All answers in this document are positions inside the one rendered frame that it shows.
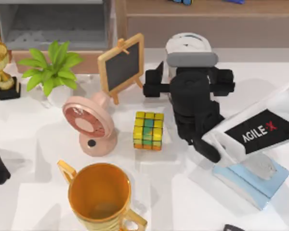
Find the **wooden framed blackboard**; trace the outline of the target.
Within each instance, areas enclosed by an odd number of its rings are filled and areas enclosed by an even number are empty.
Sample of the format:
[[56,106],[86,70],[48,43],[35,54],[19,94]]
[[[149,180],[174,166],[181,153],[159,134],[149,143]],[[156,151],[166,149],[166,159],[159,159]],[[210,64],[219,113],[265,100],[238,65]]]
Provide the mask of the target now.
[[143,87],[140,77],[144,73],[144,36],[138,33],[98,57],[98,70],[102,90],[118,104],[118,94],[136,83]]

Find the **white rounded container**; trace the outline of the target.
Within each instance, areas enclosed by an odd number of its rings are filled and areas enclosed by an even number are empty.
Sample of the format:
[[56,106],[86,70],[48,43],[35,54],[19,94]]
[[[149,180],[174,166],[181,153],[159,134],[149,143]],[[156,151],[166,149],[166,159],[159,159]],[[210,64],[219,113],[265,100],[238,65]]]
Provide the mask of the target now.
[[218,62],[218,56],[211,49],[209,41],[195,33],[179,33],[166,44],[169,80],[175,77],[179,67],[208,68]]

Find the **colourful puzzle cube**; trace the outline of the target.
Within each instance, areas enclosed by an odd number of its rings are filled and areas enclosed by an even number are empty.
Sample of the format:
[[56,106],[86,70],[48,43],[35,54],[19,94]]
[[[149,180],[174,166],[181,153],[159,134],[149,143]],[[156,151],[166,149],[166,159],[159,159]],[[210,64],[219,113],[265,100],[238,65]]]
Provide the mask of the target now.
[[160,151],[162,149],[163,113],[138,111],[133,127],[135,149]]

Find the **wooden open shelf cupboard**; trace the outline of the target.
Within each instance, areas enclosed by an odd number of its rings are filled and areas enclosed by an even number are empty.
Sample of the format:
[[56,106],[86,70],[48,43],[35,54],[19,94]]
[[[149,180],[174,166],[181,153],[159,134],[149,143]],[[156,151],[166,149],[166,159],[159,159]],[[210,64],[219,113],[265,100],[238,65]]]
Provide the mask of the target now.
[[162,48],[178,33],[192,32],[213,48],[289,48],[289,0],[114,0],[119,38],[144,35],[147,48]]

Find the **pale wooden drawer front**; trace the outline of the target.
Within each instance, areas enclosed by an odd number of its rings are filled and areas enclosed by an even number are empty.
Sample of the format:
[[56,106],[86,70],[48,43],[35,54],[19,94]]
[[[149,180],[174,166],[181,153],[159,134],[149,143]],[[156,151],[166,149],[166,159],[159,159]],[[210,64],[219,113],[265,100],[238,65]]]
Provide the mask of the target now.
[[[103,54],[103,51],[76,51],[83,59],[83,62],[71,68],[75,74],[97,74],[98,73],[98,57]],[[29,51],[11,51],[13,60],[16,62],[17,70],[23,73],[29,69],[30,66],[20,65],[18,61],[22,59],[31,58]]]

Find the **blue and yellow shelf item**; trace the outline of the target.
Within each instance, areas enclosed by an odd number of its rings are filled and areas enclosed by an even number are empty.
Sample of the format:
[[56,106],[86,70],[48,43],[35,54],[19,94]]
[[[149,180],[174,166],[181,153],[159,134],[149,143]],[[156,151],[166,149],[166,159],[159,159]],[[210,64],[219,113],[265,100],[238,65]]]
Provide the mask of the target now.
[[190,5],[192,5],[194,0],[169,0],[169,1],[190,6]]

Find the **pink desk fan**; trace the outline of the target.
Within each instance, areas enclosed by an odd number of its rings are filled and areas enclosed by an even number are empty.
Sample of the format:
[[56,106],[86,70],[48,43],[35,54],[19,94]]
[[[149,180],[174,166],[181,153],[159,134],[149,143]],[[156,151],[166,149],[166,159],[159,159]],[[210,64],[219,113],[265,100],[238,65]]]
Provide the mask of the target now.
[[110,97],[103,91],[90,98],[71,96],[63,105],[68,123],[79,132],[79,143],[89,156],[100,157],[112,152],[117,144],[113,119],[107,108]]

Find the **green plant in white pot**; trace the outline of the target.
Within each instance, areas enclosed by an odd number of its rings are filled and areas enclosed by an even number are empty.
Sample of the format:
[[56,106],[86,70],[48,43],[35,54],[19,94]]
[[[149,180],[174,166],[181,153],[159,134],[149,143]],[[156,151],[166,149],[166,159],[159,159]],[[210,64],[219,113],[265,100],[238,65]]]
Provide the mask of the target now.
[[29,67],[22,74],[22,78],[28,79],[26,90],[41,87],[49,104],[56,107],[62,107],[77,88],[77,77],[71,68],[83,61],[78,53],[68,50],[69,45],[69,41],[62,44],[53,41],[48,46],[49,61],[36,48],[29,49],[31,57],[17,61],[19,65]]

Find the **grey pierced drawer inside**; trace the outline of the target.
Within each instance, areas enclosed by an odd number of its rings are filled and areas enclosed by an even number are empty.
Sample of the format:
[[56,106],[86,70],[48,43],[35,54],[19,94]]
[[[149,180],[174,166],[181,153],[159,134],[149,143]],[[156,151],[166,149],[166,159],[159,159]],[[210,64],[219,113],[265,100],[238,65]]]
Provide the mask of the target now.
[[109,47],[111,0],[0,0],[0,35],[12,51],[46,51],[53,41],[70,50]]

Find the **large gold trophy cup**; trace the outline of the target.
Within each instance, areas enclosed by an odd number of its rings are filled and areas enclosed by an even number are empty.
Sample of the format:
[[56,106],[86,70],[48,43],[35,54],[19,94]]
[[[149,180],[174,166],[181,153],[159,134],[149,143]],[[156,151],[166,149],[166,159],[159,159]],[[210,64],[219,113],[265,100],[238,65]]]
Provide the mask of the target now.
[[70,207],[88,231],[145,231],[147,221],[130,208],[131,182],[121,168],[95,163],[77,172],[63,160],[57,165]]

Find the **light blue book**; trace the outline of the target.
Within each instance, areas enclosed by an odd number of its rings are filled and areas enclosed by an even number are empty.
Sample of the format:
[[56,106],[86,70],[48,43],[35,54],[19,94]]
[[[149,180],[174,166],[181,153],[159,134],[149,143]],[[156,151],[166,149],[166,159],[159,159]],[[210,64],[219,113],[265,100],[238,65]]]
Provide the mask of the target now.
[[264,154],[228,167],[214,166],[212,173],[259,210],[270,202],[289,176],[286,168]]

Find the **small gold trophy black base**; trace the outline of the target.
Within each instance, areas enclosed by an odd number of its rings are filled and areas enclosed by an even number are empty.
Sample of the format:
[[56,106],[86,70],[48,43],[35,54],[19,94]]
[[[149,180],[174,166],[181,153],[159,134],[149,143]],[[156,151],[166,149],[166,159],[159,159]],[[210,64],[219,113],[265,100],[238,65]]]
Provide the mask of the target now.
[[21,96],[21,84],[17,77],[4,72],[10,62],[6,45],[0,42],[0,100],[18,99]]

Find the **dark grey flat object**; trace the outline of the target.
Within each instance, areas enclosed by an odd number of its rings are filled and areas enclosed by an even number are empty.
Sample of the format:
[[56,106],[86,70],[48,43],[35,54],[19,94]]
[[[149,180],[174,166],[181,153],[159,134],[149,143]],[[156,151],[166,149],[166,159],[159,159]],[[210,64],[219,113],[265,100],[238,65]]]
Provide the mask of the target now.
[[231,224],[225,224],[223,231],[245,231],[245,230]]

